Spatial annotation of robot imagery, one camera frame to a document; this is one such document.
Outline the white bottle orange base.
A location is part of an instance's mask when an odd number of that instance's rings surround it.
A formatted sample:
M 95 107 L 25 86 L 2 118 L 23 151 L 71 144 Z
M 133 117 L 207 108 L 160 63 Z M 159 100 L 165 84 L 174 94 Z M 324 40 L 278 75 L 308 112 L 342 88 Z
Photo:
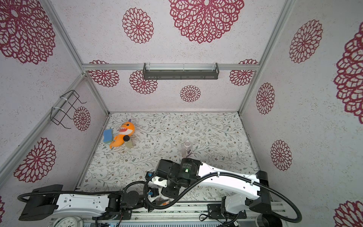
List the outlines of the white bottle orange base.
M 170 200 L 159 198 L 159 199 L 155 200 L 155 202 L 156 202 L 156 206 L 166 206 L 170 203 Z

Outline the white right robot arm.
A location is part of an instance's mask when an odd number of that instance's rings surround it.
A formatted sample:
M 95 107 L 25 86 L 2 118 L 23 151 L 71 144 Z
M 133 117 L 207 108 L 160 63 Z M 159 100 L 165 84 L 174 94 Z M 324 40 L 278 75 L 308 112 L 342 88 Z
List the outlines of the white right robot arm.
M 256 213 L 271 214 L 270 193 L 266 189 L 268 174 L 238 174 L 218 169 L 196 159 L 184 158 L 181 163 L 162 159 L 154 173 L 148 174 L 152 184 L 161 187 L 164 197 L 176 199 L 180 188 L 210 186 L 233 192 L 222 200 L 222 211 L 237 214 L 249 209 Z

